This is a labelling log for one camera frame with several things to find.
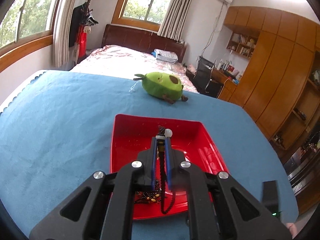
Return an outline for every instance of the window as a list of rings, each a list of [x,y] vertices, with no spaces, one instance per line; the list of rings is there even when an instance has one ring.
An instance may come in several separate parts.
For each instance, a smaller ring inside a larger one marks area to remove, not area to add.
[[[158,31],[170,0],[118,0],[112,23]]]
[[[15,0],[0,24],[0,49],[49,31],[56,0]]]

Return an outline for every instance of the bookshelf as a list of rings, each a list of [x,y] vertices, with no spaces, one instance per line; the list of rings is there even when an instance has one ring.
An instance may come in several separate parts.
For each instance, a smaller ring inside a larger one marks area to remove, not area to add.
[[[277,135],[283,139],[283,145],[271,138],[270,143],[283,163],[291,157],[307,139],[313,127],[320,120],[320,87],[311,78],[314,70],[319,69],[320,53],[315,53],[313,66],[309,72],[302,93],[292,108],[287,120],[279,128]],[[295,111],[303,112],[305,120]]]
[[[233,50],[233,53],[250,59],[256,44],[257,38],[239,33],[232,33],[227,49]]]

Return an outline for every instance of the brown leather headboard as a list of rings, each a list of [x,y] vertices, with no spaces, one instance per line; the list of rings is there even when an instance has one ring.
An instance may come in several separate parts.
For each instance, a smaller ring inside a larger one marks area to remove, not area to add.
[[[107,24],[102,39],[102,47],[119,45],[140,52],[151,53],[155,49],[172,51],[178,55],[182,63],[186,46],[174,40],[160,37],[156,33]]]

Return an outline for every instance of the metal screw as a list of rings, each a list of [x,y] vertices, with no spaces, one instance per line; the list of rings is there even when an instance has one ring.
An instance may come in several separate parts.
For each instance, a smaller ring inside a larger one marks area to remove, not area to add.
[[[142,166],[142,162],[140,161],[134,161],[131,163],[131,166],[134,168],[140,168]]]
[[[220,171],[219,174],[218,174],[219,178],[220,179],[227,179],[229,178],[229,174],[225,171]]]
[[[184,161],[184,162],[181,162],[180,163],[180,166],[182,168],[189,168],[191,166],[191,163],[190,162],[187,162],[187,161]]]
[[[94,177],[95,179],[102,179],[103,176],[104,176],[104,174],[103,174],[102,171],[96,171],[96,172],[94,173],[94,175],[93,175],[93,177]]]

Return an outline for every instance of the tree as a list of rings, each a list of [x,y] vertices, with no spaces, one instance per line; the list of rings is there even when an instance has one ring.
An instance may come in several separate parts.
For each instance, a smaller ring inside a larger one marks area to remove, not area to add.
[[[24,0],[15,0],[0,24],[0,47],[15,40],[20,18],[20,8]],[[19,37],[44,31],[52,0],[26,0],[23,10]]]
[[[161,24],[167,11],[169,1],[162,0],[161,3],[154,3],[148,14],[147,21]],[[144,20],[148,12],[148,7],[142,6],[139,0],[128,0],[124,10],[124,17]]]

